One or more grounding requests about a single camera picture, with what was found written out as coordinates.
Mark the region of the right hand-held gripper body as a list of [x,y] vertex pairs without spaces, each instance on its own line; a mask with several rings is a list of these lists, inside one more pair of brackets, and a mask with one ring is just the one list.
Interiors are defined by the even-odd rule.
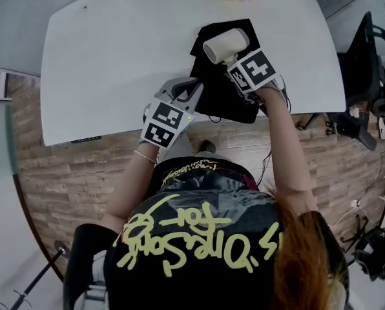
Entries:
[[227,72],[240,94],[254,92],[278,75],[261,49],[236,61]]

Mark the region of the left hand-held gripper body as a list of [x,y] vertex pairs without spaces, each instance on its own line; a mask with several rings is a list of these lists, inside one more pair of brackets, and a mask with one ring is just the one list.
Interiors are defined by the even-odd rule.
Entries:
[[156,93],[147,107],[141,139],[162,149],[171,148],[195,120],[195,95],[173,98],[168,91]]

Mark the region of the black fabric bag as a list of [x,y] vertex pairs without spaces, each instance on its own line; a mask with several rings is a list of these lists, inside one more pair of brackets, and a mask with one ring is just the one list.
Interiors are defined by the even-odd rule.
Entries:
[[249,19],[212,23],[202,27],[190,52],[190,55],[195,57],[190,76],[203,82],[203,92],[195,111],[216,118],[252,124],[258,114],[258,106],[239,95],[234,81],[226,75],[227,66],[210,62],[203,49],[205,41],[233,28],[242,29],[249,38],[249,46],[238,53],[239,59],[260,48]]

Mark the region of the cream hair dryer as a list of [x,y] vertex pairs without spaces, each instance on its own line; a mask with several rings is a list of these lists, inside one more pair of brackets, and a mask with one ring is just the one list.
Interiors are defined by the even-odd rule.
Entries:
[[233,28],[203,43],[203,50],[209,60],[217,65],[230,67],[237,61],[238,54],[249,46],[249,38],[241,28]]

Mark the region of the person's left forearm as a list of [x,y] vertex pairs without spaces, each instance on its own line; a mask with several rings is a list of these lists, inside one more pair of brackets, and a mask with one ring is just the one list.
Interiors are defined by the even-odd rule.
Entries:
[[131,212],[144,200],[156,165],[159,148],[142,143],[118,180],[118,185],[109,197],[100,225],[120,232]]

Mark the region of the person's right forearm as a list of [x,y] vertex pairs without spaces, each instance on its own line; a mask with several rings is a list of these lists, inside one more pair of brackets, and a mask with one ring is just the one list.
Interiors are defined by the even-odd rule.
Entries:
[[269,120],[276,190],[297,215],[318,211],[307,160],[286,99],[272,83],[259,88]]

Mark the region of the person's right shoe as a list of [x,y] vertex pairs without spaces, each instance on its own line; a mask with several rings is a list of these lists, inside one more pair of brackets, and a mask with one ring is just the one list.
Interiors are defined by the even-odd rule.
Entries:
[[200,144],[200,148],[198,152],[209,152],[209,153],[216,153],[216,145],[209,141],[209,140],[204,140]]

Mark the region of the black desk control panel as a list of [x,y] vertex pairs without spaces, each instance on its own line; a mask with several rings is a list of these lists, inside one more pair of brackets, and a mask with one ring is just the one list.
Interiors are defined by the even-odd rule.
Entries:
[[93,136],[93,137],[89,137],[89,138],[76,139],[76,140],[71,141],[71,143],[73,143],[73,144],[86,143],[86,142],[90,142],[90,141],[97,141],[97,140],[100,140],[101,138],[102,138],[102,136]]

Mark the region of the person's black printed shirt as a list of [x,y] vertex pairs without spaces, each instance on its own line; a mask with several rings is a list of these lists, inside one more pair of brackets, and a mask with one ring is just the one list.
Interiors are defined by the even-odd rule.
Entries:
[[346,310],[348,267],[319,211],[297,215],[221,158],[154,167],[120,232],[74,234],[64,310]]

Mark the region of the small black tripod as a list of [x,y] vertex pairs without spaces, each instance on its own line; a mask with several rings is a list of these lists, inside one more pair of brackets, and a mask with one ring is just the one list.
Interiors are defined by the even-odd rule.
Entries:
[[355,216],[356,219],[356,230],[353,235],[349,238],[345,238],[343,236],[340,237],[340,242],[342,244],[342,250],[344,254],[350,252],[350,250],[356,245],[357,242],[364,236],[366,232],[367,224],[369,223],[369,218],[367,216],[361,216],[357,214]]

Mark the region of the black stand pole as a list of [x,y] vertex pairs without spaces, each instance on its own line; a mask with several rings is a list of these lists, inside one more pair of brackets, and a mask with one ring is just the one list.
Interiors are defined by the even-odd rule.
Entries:
[[24,247],[0,254],[0,310],[62,310],[63,277],[56,262],[67,260],[70,251],[58,240],[54,246],[48,259]]

